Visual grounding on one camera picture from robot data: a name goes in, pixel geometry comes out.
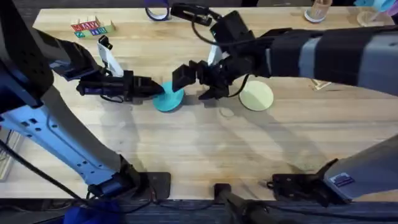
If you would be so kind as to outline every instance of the toy block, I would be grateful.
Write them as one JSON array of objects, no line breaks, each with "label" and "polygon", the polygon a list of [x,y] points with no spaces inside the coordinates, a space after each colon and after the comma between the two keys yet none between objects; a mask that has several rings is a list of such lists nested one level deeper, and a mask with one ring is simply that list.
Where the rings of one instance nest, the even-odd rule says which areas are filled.
[{"label": "toy block", "polygon": [[82,31],[76,31],[76,32],[75,32],[75,35],[76,35],[78,38],[86,37],[86,36],[83,34]]},{"label": "toy block", "polygon": [[76,19],[74,21],[71,21],[70,26],[75,30],[75,31],[82,31],[83,28],[80,25],[80,20]]},{"label": "toy block", "polygon": [[95,29],[90,29],[90,32],[91,32],[91,34],[93,34],[93,35],[100,35],[100,34],[101,34],[101,32],[100,32],[97,28],[95,28]]},{"label": "toy block", "polygon": [[87,17],[87,22],[90,22],[94,26],[93,28],[100,27],[101,24],[96,16]]},{"label": "toy block", "polygon": [[90,30],[82,30],[81,31],[86,37],[91,37],[93,34],[91,34]]},{"label": "toy block", "polygon": [[101,25],[106,29],[107,32],[114,32],[116,30],[112,20],[110,19],[103,21]]},{"label": "toy block", "polygon": [[87,17],[80,21],[80,25],[84,29],[95,29],[100,26],[100,23],[96,17]]},{"label": "toy block", "polygon": [[108,31],[105,29],[105,27],[99,27],[97,28],[98,32],[100,32],[100,34],[106,34],[108,33]]}]

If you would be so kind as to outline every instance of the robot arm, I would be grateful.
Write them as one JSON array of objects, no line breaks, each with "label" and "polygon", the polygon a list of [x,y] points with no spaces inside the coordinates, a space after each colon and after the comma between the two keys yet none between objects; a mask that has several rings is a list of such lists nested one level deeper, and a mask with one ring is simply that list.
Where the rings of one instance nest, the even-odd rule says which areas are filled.
[{"label": "robot arm", "polygon": [[[235,79],[253,74],[315,78],[398,96],[398,26],[276,29],[255,38],[234,11],[217,18],[211,33],[229,56],[211,65],[204,61],[182,65],[173,72],[174,90],[198,79],[210,87],[200,99],[218,99],[229,96],[228,86]],[[274,174],[267,186],[276,198],[313,200],[323,206],[398,189],[397,147],[398,136],[394,136],[349,158],[335,159],[317,174]]]},{"label": "robot arm", "polygon": [[[101,40],[104,47],[110,46],[106,39]],[[142,188],[142,177],[134,167],[102,144],[70,111],[53,86],[51,69],[67,80],[80,79],[82,95],[122,95],[128,100],[163,92],[150,78],[134,77],[132,71],[124,71],[123,77],[106,76],[82,46],[39,30],[30,32],[12,1],[3,1],[0,125],[35,141],[66,163],[97,197],[115,197]],[[164,186],[163,192],[168,192],[167,181]]]}]

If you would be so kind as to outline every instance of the teal disc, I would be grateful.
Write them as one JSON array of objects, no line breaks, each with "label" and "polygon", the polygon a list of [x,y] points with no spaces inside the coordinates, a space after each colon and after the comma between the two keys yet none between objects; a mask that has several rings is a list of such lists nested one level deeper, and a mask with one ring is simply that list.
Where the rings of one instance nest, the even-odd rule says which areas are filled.
[{"label": "teal disc", "polygon": [[181,104],[182,98],[184,97],[184,90],[181,89],[173,92],[172,82],[165,82],[162,84],[162,87],[165,93],[155,96],[154,106],[161,112],[172,111]]}]

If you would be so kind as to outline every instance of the round base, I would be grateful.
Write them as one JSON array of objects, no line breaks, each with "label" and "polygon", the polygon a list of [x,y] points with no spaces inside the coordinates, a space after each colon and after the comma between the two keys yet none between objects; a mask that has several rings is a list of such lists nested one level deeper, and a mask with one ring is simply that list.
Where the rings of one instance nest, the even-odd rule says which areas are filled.
[{"label": "round base", "polygon": [[162,84],[165,91],[164,94],[155,96],[154,106],[157,110],[161,112],[168,112],[174,110],[182,102],[184,97],[184,90],[173,92],[172,82],[165,82]]},{"label": "round base", "polygon": [[271,88],[260,81],[249,81],[239,94],[243,106],[253,111],[264,111],[274,102]]},{"label": "round base", "polygon": [[384,26],[383,21],[377,20],[376,12],[363,11],[358,13],[356,20],[363,27]]},{"label": "round base", "polygon": [[308,21],[310,21],[310,22],[322,22],[322,21],[326,18],[326,16],[325,16],[325,17],[323,17],[323,18],[321,18],[321,19],[312,19],[312,18],[308,15],[309,10],[311,10],[311,9],[307,9],[307,10],[304,12],[304,17],[305,17]]}]

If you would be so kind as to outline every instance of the black cable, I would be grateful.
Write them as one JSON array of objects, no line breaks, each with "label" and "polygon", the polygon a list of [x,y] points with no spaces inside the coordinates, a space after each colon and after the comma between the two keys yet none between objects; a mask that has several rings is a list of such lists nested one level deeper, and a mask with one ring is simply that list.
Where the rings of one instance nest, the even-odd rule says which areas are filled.
[{"label": "black cable", "polygon": [[86,201],[82,199],[79,195],[77,195],[75,192],[71,191],[68,187],[65,185],[61,184],[51,176],[47,175],[45,172],[41,171],[37,167],[33,166],[30,162],[26,161],[23,157],[15,153],[7,144],[5,144],[2,140],[0,140],[0,148],[4,150],[5,153],[7,153],[10,157],[15,159],[17,162],[21,163],[23,166],[34,172],[35,174],[39,175],[41,178],[49,181],[51,184],[57,186],[64,192],[66,192],[68,195],[72,196],[74,199],[76,199],[78,202],[82,203],[83,205],[86,205],[88,208],[100,211],[100,212],[108,212],[108,213],[115,213],[115,214],[128,214],[132,212],[136,212],[142,208],[147,207],[152,203],[152,199],[150,199],[147,203],[138,206],[135,209],[132,209],[130,211],[125,211],[125,212],[119,212],[119,211],[111,211],[103,208],[99,208],[95,205],[92,205],[89,203],[89,201]]},{"label": "black cable", "polygon": [[112,102],[112,103],[123,103],[123,102],[124,102],[124,100],[123,100],[123,98],[122,98],[121,96],[115,96],[115,97],[118,98],[119,100],[114,100],[114,99],[109,98],[109,97],[104,96],[104,95],[100,95],[100,97],[101,97],[103,100],[106,100],[106,101]]},{"label": "black cable", "polygon": [[171,210],[176,210],[176,211],[186,211],[186,212],[196,212],[196,211],[202,211],[202,210],[206,210],[212,206],[215,205],[214,200],[211,201],[210,204],[204,206],[204,207],[200,207],[200,208],[180,208],[180,207],[174,207],[174,206],[168,206],[168,205],[162,205],[162,201],[157,199],[157,193],[156,193],[156,189],[153,188],[153,186],[149,186],[151,189],[151,193],[152,193],[152,201],[155,205],[162,207],[162,208],[168,208]]},{"label": "black cable", "polygon": [[249,76],[250,76],[250,74],[247,74],[247,75],[244,77],[243,82],[242,82],[242,85],[241,85],[241,87],[239,88],[239,90],[238,90],[236,93],[234,93],[234,94],[232,94],[232,95],[230,95],[230,96],[227,96],[227,98],[231,98],[231,97],[234,97],[234,96],[238,96],[238,95],[243,91],[244,86],[246,86],[246,83],[248,82]]},{"label": "black cable", "polygon": [[10,143],[10,138],[11,138],[11,134],[13,133],[13,130],[10,130],[7,134],[7,138],[6,138],[6,144],[8,145]]},{"label": "black cable", "polygon": [[[9,142],[10,142],[11,134],[12,134],[13,132],[14,132],[13,130],[9,130],[9,132],[8,132],[8,134],[7,134],[7,138],[6,138],[6,144],[7,144],[7,145],[8,145]],[[3,161],[3,160],[5,160],[5,159],[7,159],[7,154],[6,154],[3,158],[0,158],[0,162]]]},{"label": "black cable", "polygon": [[215,46],[219,46],[219,47],[231,47],[234,45],[239,45],[239,44],[247,44],[247,43],[251,43],[254,41],[258,41],[258,40],[265,40],[265,39],[269,39],[270,41],[274,40],[274,37],[268,36],[268,37],[259,37],[256,39],[252,39],[252,40],[241,40],[241,41],[236,41],[236,42],[229,42],[229,43],[218,43],[218,42],[214,42],[211,41],[209,39],[207,39],[206,37],[202,36],[196,29],[195,27],[195,20],[197,18],[197,15],[193,15],[193,19],[191,20],[191,26],[192,26],[192,30],[195,33],[195,35],[202,41],[204,41],[207,44],[211,44],[211,45],[215,45]]},{"label": "black cable", "polygon": [[335,214],[335,213],[294,210],[294,209],[289,209],[289,208],[282,208],[282,207],[275,206],[275,205],[269,205],[267,203],[264,203],[264,207],[273,208],[273,209],[280,210],[283,212],[298,213],[298,214],[302,214],[302,215],[312,215],[312,216],[321,216],[321,217],[330,217],[330,218],[342,218],[342,219],[366,221],[366,222],[398,222],[398,217],[363,217],[363,216],[357,216],[357,215],[342,215],[342,214]]},{"label": "black cable", "polygon": [[203,207],[199,208],[181,208],[181,207],[174,207],[174,206],[169,206],[169,205],[162,205],[161,202],[155,203],[155,205],[162,207],[162,208],[168,208],[171,210],[176,210],[176,211],[186,211],[186,212],[197,212],[197,211],[202,211],[211,208],[215,203],[212,201],[210,204],[205,205]]}]

